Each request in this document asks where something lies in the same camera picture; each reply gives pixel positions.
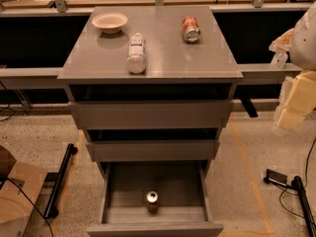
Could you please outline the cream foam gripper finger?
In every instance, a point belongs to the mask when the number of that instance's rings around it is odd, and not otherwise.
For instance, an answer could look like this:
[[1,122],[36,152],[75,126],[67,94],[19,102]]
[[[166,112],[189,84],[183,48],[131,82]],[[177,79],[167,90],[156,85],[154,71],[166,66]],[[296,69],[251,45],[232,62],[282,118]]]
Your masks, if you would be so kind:
[[293,131],[316,108],[316,72],[286,76],[275,112],[275,131]]
[[281,36],[272,41],[269,46],[269,50],[273,52],[290,51],[292,35],[293,29],[286,31]]

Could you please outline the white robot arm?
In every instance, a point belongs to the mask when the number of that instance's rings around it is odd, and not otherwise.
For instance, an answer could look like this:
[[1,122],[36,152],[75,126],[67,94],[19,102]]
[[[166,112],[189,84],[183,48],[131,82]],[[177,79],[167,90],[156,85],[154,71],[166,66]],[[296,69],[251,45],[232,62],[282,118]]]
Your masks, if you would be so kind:
[[288,134],[297,129],[316,108],[316,2],[295,26],[269,46],[278,57],[289,53],[290,62],[301,69],[295,78],[286,76],[274,117],[274,132]]

